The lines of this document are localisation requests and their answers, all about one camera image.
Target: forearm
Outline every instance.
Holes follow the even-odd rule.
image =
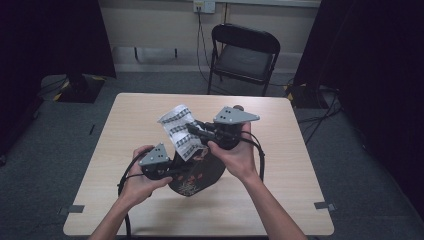
[[[130,209],[131,207],[127,203],[118,199],[89,239],[115,239],[119,227]]]
[[[250,177],[242,182],[252,198],[269,239],[306,239],[302,230],[259,177]]]

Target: gray carpet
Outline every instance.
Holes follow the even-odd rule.
[[[271,82],[287,84],[292,77],[274,74]],[[61,78],[48,77],[43,85]],[[197,72],[118,73],[117,79],[106,81],[94,104],[80,104],[51,101],[57,91],[48,91],[59,84],[42,90],[47,92],[43,94],[46,101],[38,118],[0,168],[1,240],[74,239],[63,234],[66,216],[58,211],[72,205],[118,93],[205,94],[207,88]],[[261,93],[260,86],[238,81],[216,79],[214,84],[221,93],[222,89],[236,95]],[[282,87],[275,85],[269,87],[267,96],[285,97]],[[332,94],[325,97],[330,102]],[[325,112],[295,109],[298,119]],[[305,139],[313,127],[301,124]],[[364,151],[358,136],[359,131],[341,112],[324,120],[307,145],[324,197],[337,208],[331,212],[335,233],[319,239],[424,239],[422,222],[390,175]]]

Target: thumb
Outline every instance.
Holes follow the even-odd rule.
[[[220,147],[218,146],[218,144],[216,144],[216,143],[215,143],[215,142],[213,142],[213,141],[209,141],[209,142],[208,142],[208,146],[209,146],[209,148],[211,149],[211,152],[212,152],[215,156],[219,155]]]
[[[172,177],[162,178],[155,181],[155,189],[165,187],[168,183],[172,182]]]

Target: wooden table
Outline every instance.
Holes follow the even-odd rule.
[[[328,210],[314,206],[324,198],[287,99],[122,93],[113,104],[74,201],[74,205],[84,205],[84,211],[69,214],[65,234],[86,236],[94,231],[117,198],[116,185],[134,149],[163,142],[173,157],[174,147],[156,121],[179,104],[187,105],[200,121],[212,121],[224,106],[237,104],[258,114],[261,119],[252,122],[252,133],[266,154],[266,186],[305,234],[333,233]],[[169,187],[158,189],[129,215],[133,235],[266,235],[245,188],[228,171],[192,197],[183,197]],[[125,235],[125,224],[118,234]]]

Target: right hand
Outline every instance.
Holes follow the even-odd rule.
[[[251,123],[243,124],[242,131],[251,132]],[[247,133],[242,133],[241,137],[252,140],[252,136]],[[224,150],[212,141],[208,142],[208,146],[212,154],[224,162],[228,171],[243,183],[252,176],[258,177],[252,144],[240,141],[231,150]]]

